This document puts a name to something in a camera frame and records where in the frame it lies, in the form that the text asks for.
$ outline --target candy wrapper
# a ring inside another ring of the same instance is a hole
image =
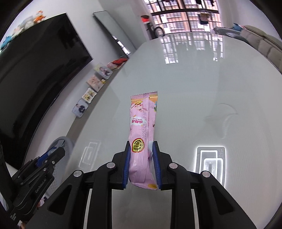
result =
[[[157,189],[151,172],[157,100],[157,92],[134,95],[130,107],[129,179],[138,187],[153,190]]]

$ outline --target white table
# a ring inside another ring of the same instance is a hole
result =
[[[198,146],[224,146],[224,186],[256,227],[264,228],[282,201],[282,75],[233,38],[223,37],[219,61],[208,48],[175,48],[178,63],[166,64],[159,39],[132,55],[87,120],[65,175],[95,170],[123,151],[130,96],[158,91],[154,138],[160,150],[194,171]],[[93,148],[90,158],[83,155],[87,147]],[[113,190],[113,228],[169,228],[170,195],[130,183],[124,191]]]

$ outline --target black television screen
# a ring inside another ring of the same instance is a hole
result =
[[[7,163],[21,168],[43,116],[91,60],[66,14],[23,31],[0,53],[0,141]]]

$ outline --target red cloth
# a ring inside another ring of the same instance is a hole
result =
[[[123,62],[126,62],[126,61],[127,61],[126,58],[119,58],[118,60],[114,60],[112,63],[120,65],[120,64],[122,64]]]

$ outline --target laundry basket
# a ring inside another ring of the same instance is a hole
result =
[[[65,169],[72,153],[74,144],[67,137],[59,137],[49,146],[47,151],[51,150],[51,152],[54,152],[58,147],[64,148],[65,156],[55,165],[53,172],[53,176],[55,179],[45,193],[47,197],[50,197],[55,192],[55,190],[61,185],[62,178],[65,173]]]

